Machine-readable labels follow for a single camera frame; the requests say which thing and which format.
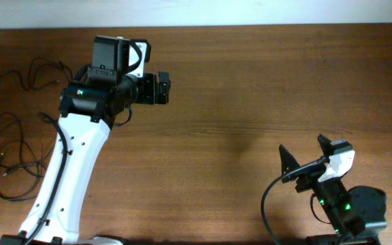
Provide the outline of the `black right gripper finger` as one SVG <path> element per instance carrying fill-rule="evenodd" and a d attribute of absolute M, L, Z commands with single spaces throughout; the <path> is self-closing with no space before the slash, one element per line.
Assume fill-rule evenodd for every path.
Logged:
<path fill-rule="evenodd" d="M 333 154 L 333 145 L 331 143 L 331 140 L 322 134 L 318 135 L 317 140 L 321 147 L 321 150 L 323 151 L 323 154 L 327 157 L 331 156 Z"/>
<path fill-rule="evenodd" d="M 295 157 L 281 144 L 279 145 L 279 153 L 281 160 L 282 183 L 294 181 L 298 177 L 295 170 L 300 168 Z"/>

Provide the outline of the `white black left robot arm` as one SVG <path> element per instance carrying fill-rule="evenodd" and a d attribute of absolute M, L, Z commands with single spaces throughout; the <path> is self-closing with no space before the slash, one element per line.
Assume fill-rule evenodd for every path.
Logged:
<path fill-rule="evenodd" d="M 116 116 L 132 104 L 166 104 L 169 74 L 144 72 L 151 45 L 145 39 L 98 35 L 93 58 L 62 91 L 54 150 L 38 196 L 18 234 L 0 244 L 126 244 L 112 235 L 79 238 L 80 215 L 97 157 Z"/>

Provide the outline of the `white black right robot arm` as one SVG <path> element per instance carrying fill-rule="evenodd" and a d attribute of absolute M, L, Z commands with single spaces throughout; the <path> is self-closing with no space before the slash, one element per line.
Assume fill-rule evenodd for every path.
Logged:
<path fill-rule="evenodd" d="M 353 165 L 353 145 L 324 135 L 317 140 L 323 155 L 303 166 L 279 146 L 282 182 L 296 181 L 298 193 L 313 191 L 335 231 L 333 235 L 308 236 L 306 244 L 380 244 L 378 234 L 387 227 L 386 193 L 370 186 L 346 189 L 342 177 Z"/>

